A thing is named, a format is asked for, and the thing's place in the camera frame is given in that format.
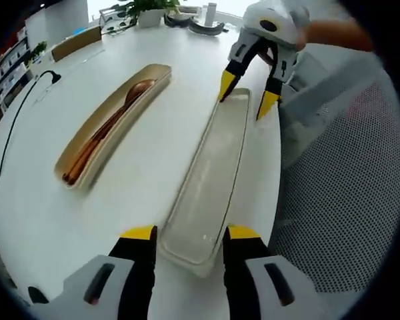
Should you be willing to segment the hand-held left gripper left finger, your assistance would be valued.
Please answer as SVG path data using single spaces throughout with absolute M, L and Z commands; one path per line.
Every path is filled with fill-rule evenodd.
M 157 226 L 122 233 L 64 282 L 63 319 L 146 319 L 155 284 Z

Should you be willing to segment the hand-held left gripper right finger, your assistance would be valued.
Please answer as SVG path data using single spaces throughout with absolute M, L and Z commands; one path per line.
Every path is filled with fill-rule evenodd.
M 231 319 L 322 319 L 312 280 L 272 255 L 254 230 L 228 225 L 222 241 L 224 285 Z

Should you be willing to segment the person's right hand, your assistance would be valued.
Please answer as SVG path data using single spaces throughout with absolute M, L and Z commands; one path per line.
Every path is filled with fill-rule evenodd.
M 276 66 L 275 53 L 277 47 L 271 43 L 261 43 L 257 49 L 257 55 L 270 67 Z

